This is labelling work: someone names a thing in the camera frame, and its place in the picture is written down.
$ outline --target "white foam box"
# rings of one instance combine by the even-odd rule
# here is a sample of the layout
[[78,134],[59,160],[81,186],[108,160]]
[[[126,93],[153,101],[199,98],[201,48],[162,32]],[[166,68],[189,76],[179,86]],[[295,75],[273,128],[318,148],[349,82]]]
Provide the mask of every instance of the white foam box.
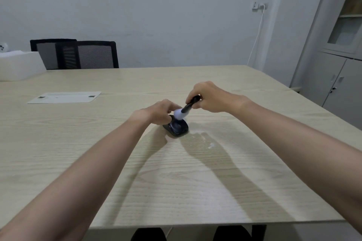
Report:
[[0,54],[0,81],[18,81],[46,72],[37,51],[11,51]]

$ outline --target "black office chair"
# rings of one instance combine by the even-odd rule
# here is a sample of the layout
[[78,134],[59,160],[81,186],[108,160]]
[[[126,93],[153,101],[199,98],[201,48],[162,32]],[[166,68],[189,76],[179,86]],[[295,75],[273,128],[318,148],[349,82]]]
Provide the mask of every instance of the black office chair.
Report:
[[49,38],[30,40],[31,51],[38,51],[47,70],[58,69],[57,54],[55,51],[55,43],[77,41],[76,39],[66,38]]
[[119,68],[114,41],[72,41],[55,44],[59,69]]

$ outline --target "hand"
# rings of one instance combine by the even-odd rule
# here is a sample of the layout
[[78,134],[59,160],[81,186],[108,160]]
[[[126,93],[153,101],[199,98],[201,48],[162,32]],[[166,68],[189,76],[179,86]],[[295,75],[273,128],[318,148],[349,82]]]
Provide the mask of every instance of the hand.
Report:
[[221,111],[231,113],[234,108],[237,108],[243,101],[248,99],[245,96],[224,91],[211,81],[197,83],[189,93],[186,103],[189,103],[196,95],[201,95],[201,101],[192,105],[192,108],[202,108],[212,113],[219,113]]
[[164,99],[145,109],[133,112],[130,118],[146,119],[149,123],[165,125],[171,122],[172,118],[169,116],[169,113],[181,108],[181,106],[175,104],[174,102]]

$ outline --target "black brush handle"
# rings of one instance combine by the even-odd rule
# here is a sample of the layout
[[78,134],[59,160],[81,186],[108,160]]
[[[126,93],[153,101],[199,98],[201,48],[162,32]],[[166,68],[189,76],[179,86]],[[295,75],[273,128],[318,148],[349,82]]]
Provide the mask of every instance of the black brush handle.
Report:
[[197,95],[197,96],[194,96],[190,103],[188,103],[185,107],[183,107],[183,109],[181,110],[182,113],[187,113],[193,104],[195,104],[196,102],[200,101],[201,100],[201,96]]

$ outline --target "wooden tabletop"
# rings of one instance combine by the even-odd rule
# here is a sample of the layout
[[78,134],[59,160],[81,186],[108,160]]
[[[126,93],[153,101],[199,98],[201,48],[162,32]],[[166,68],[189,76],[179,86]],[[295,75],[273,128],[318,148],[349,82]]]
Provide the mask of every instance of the wooden tabletop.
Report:
[[[360,130],[247,66],[48,71],[0,82],[0,227],[132,111],[164,98],[183,105],[206,80],[362,148]],[[102,94],[27,104],[77,91]],[[186,121],[181,138],[146,130],[91,227],[342,220],[231,115],[199,109]]]

